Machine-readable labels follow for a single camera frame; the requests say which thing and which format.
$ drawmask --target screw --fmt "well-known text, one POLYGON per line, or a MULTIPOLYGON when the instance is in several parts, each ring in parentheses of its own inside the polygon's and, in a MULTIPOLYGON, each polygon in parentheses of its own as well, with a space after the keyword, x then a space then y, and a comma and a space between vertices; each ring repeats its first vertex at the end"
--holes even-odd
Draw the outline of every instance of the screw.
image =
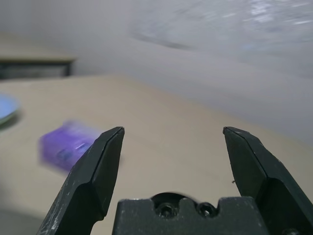
POLYGON ((203 202, 197 206, 197 211, 203 217, 214 217, 217 215, 217 210, 210 203, 203 202))
POLYGON ((297 229, 285 229, 282 235, 300 235, 300 232, 297 229))
POLYGON ((169 219, 177 215, 177 209, 171 203, 162 203, 156 209, 156 213, 160 217, 169 219))

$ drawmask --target blue dish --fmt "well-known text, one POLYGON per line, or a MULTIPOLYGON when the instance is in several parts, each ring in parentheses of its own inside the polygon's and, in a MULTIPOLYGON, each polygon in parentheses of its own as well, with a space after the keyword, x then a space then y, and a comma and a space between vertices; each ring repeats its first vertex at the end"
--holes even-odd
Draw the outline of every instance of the blue dish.
POLYGON ((19 104, 14 98, 0 94, 0 124, 8 121, 18 109, 19 104))

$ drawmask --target beige tabletop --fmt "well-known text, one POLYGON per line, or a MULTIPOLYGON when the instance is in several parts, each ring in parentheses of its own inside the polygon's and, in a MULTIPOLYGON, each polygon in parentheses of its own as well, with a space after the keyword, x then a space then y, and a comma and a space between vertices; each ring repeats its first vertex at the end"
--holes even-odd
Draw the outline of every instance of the beige tabletop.
POLYGON ((0 33, 0 62, 71 62, 75 58, 25 38, 0 33))
POLYGON ((39 164, 38 139, 75 119, 105 131, 124 126, 121 164, 108 216, 93 235, 112 232, 117 202, 176 191, 214 205, 238 196, 222 130, 258 136, 313 200, 313 149, 295 140, 123 76, 0 83, 22 118, 0 133, 1 206, 44 217, 66 174, 39 164))

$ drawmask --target purple eraser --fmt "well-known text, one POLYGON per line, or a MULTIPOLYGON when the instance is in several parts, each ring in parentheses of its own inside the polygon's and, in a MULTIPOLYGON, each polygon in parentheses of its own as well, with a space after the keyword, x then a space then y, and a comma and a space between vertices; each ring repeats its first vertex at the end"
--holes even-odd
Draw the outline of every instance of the purple eraser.
POLYGON ((45 163, 70 171, 99 136, 100 132, 77 121, 67 121, 40 138, 40 158, 45 163))

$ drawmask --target black plastic part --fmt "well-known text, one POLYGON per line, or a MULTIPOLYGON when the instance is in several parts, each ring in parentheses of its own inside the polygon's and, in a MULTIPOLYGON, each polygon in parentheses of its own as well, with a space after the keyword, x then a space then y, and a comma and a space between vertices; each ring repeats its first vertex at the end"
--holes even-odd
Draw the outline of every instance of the black plastic part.
POLYGON ((224 135, 238 190, 255 199, 270 234, 313 234, 313 205, 284 165, 249 132, 225 127, 224 135))
POLYGON ((194 201, 183 198, 171 218, 155 213, 151 199, 123 200, 117 205, 113 235, 268 235, 251 197, 222 198, 215 217, 203 217, 194 201))
POLYGON ((69 173, 38 235, 88 235, 107 215, 112 198, 124 128, 103 133, 69 173))

